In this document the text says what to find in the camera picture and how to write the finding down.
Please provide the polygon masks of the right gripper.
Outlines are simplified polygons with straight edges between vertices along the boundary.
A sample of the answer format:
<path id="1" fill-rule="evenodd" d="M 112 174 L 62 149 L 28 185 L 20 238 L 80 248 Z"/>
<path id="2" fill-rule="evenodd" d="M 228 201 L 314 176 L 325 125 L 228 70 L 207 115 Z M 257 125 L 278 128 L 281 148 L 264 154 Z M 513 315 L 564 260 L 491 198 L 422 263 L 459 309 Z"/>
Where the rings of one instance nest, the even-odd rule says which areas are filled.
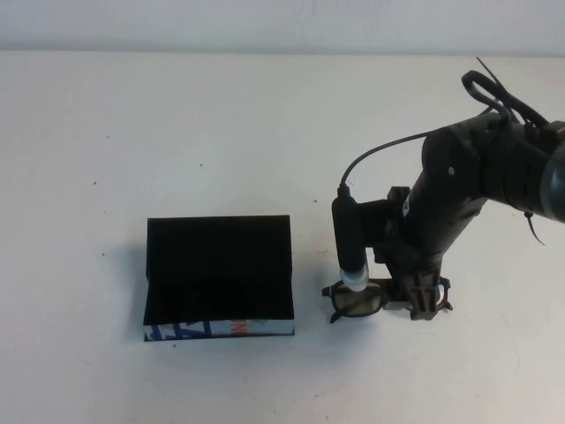
<path id="1" fill-rule="evenodd" d="M 412 321 L 431 321 L 439 311 L 443 255 L 479 213 L 479 180 L 420 176 L 378 201 L 382 254 L 395 280 L 384 288 L 385 310 L 410 310 Z M 408 286 L 408 294 L 400 286 Z"/>

